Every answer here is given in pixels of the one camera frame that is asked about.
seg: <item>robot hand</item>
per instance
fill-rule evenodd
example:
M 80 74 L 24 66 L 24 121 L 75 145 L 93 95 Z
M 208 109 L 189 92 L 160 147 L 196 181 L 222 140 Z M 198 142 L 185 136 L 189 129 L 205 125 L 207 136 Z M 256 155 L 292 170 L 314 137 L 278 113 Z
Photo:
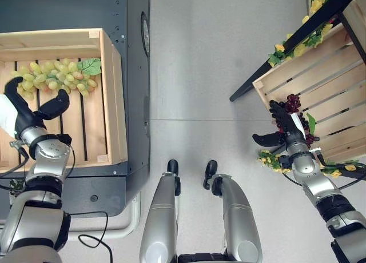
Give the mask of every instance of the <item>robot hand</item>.
M 262 146 L 286 144 L 288 156 L 279 158 L 285 169 L 292 169 L 295 180 L 317 208 L 335 240 L 331 247 L 339 263 L 366 262 L 366 218 L 355 211 L 340 189 L 320 171 L 305 142 L 304 129 L 297 114 L 291 116 L 275 101 L 270 101 L 272 117 L 283 133 L 253 135 Z
M 69 107 L 64 90 L 32 112 L 17 93 L 22 77 L 11 80 L 0 95 L 0 126 L 15 137 L 15 147 L 29 147 L 35 164 L 25 179 L 4 225 L 1 239 L 3 262 L 59 263 L 57 254 L 67 241 L 70 215 L 61 210 L 61 194 L 70 155 L 68 135 L 49 134 L 43 119 L 53 119 Z

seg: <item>grape leaf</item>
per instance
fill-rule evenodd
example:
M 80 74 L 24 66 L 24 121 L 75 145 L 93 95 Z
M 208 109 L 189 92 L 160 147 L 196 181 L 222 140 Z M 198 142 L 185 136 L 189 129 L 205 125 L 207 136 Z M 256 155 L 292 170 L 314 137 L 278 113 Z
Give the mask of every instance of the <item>grape leaf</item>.
M 90 75 L 97 75 L 102 73 L 101 71 L 101 59 L 100 58 L 90 58 L 84 61 L 78 62 L 78 69 L 82 73 L 87 73 Z
M 310 134 L 314 135 L 314 131 L 315 131 L 315 118 L 312 117 L 309 113 L 307 113 L 307 117 L 309 119 L 309 129 L 310 129 Z

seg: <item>screw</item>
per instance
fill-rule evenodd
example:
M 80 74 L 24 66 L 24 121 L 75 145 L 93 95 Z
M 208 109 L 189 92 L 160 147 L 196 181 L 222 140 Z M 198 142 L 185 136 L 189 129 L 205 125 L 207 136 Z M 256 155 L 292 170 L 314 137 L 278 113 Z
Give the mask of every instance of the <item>screw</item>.
M 90 200 L 91 200 L 91 202 L 96 202 L 96 201 L 98 201 L 98 196 L 96 196 L 96 195 L 94 194 L 94 195 L 92 195 L 92 196 L 90 197 Z

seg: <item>wooden crate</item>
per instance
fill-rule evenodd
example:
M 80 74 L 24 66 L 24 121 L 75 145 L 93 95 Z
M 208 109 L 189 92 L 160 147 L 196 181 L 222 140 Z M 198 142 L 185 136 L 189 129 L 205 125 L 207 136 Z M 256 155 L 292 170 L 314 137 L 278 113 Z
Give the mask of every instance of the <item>wooden crate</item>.
M 77 90 L 70 96 L 70 107 L 52 121 L 45 121 L 50 133 L 64 132 L 73 141 L 76 166 L 112 165 L 127 160 L 125 111 L 122 87 L 121 56 L 103 29 L 70 29 L 24 31 L 0 34 L 0 92 L 11 80 L 10 72 L 31 61 L 70 58 L 101 58 L 102 74 L 98 87 L 88 97 Z M 43 104 L 56 93 L 42 91 L 35 100 L 28 101 L 31 110 L 37 102 Z M 0 129 L 0 172 L 19 163 L 18 153 L 10 148 L 9 137 Z M 72 155 L 68 165 L 73 162 Z M 26 169 L 34 161 L 28 161 Z
M 317 121 L 315 135 L 330 161 L 344 161 L 366 154 L 366 66 L 349 43 L 342 25 L 325 41 L 304 55 L 284 62 L 253 85 L 265 106 L 300 96 L 301 111 Z

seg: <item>grape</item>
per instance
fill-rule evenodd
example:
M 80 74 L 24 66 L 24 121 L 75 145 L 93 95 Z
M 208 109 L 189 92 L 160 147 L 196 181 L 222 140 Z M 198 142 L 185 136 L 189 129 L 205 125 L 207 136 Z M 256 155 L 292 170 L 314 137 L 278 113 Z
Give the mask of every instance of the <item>grape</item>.
M 82 74 L 79 71 L 74 71 L 73 72 L 73 77 L 79 80 L 82 80 Z
M 70 93 L 71 93 L 70 88 L 69 88 L 68 86 L 66 86 L 66 85 L 61 85 L 61 89 L 62 89 L 62 90 L 66 90 L 66 92 L 67 92 L 68 94 L 70 94 Z
M 24 97 L 28 100 L 33 100 L 34 99 L 34 94 L 31 93 L 30 91 L 25 91 L 24 92 Z
M 70 72 L 69 68 L 63 64 L 59 65 L 59 71 L 65 75 Z
M 90 78 L 90 74 L 82 73 L 82 77 L 84 80 L 88 80 Z
M 85 90 L 85 85 L 84 85 L 84 84 L 82 84 L 82 83 L 79 83 L 79 84 L 77 85 L 77 88 L 78 88 L 78 90 Z
M 57 84 L 57 82 L 56 82 L 56 81 L 51 81 L 51 82 L 48 84 L 48 88 L 49 88 L 50 90 L 55 90 L 55 89 L 57 89 L 57 86 L 58 86 L 58 84 Z
M 75 78 L 71 74 L 68 74 L 66 76 L 66 80 L 68 80 L 69 82 L 74 82 Z
M 39 73 L 41 72 L 41 67 L 39 66 L 39 64 L 35 62 L 30 62 L 29 66 L 33 72 L 39 72 Z
M 42 72 L 43 74 L 49 74 L 49 73 L 50 73 L 50 71 L 51 71 L 51 69 L 49 69 L 49 68 L 46 66 L 46 64 L 41 64 L 41 72 Z
M 96 83 L 96 81 L 94 81 L 92 79 L 89 79 L 87 81 L 87 84 L 90 85 L 90 86 L 92 86 L 92 87 L 97 87 L 98 86 L 98 84 Z
M 82 96 L 89 96 L 89 92 L 87 90 L 81 90 L 80 93 L 82 94 Z
M 29 69 L 26 66 L 21 66 L 18 69 L 18 72 L 20 72 L 20 74 L 24 75 L 25 73 L 30 73 Z
M 53 63 L 51 61 L 45 62 L 45 66 L 48 70 L 53 70 L 55 68 L 55 66 L 53 65 Z
M 17 92 L 18 92 L 21 96 L 24 96 L 24 94 L 25 94 L 25 90 L 23 89 L 23 87 L 17 87 Z
M 61 69 L 59 68 L 59 66 L 60 66 L 60 65 L 62 65 L 60 61 L 55 60 L 55 61 L 53 62 L 53 65 L 55 66 L 55 68 L 56 68 L 56 69 L 61 70 Z
M 23 89 L 30 90 L 33 87 L 33 81 L 23 81 Z
M 50 75 L 56 76 L 58 74 L 58 70 L 51 70 Z
M 75 62 L 70 62 L 67 67 L 71 73 L 78 70 L 78 65 Z
M 69 83 L 69 88 L 71 88 L 72 90 L 76 89 L 76 84 Z
M 45 76 L 44 74 L 40 74 L 38 76 L 35 77 L 35 80 L 33 81 L 34 84 L 40 84 L 42 82 L 45 82 L 47 79 L 47 76 Z
M 62 60 L 62 63 L 67 66 L 70 63 L 70 59 L 65 58 L 64 60 Z
M 34 80 L 34 76 L 29 74 L 29 73 L 25 73 L 23 74 L 23 78 L 27 81 L 33 81 Z
M 13 71 L 10 73 L 10 75 L 11 75 L 12 77 L 19 77 L 19 76 L 22 76 L 22 74 L 21 74 L 20 72 L 16 71 L 16 70 L 13 70 Z
M 60 80 L 61 82 L 63 82 L 65 80 L 65 75 L 61 72 L 59 72 L 58 74 L 56 74 L 56 77 L 58 80 Z

